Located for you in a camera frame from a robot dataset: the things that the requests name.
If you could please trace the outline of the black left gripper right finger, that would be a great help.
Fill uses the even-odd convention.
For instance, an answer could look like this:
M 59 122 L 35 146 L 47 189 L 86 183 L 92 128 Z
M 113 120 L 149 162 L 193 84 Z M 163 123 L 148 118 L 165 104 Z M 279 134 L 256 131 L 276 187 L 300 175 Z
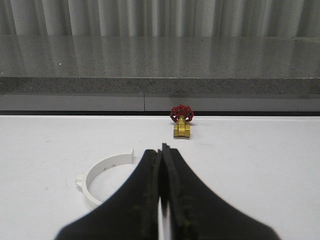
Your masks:
M 162 145 L 161 202 L 174 240 L 278 240 L 269 226 L 228 204 L 207 187 L 180 152 Z

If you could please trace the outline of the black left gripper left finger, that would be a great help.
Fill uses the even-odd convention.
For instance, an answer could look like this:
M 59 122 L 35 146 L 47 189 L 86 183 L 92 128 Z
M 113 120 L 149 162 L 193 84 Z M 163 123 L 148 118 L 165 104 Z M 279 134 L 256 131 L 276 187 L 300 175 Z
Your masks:
M 65 226 L 58 240 L 157 240 L 161 151 L 146 150 L 125 183 L 102 205 Z

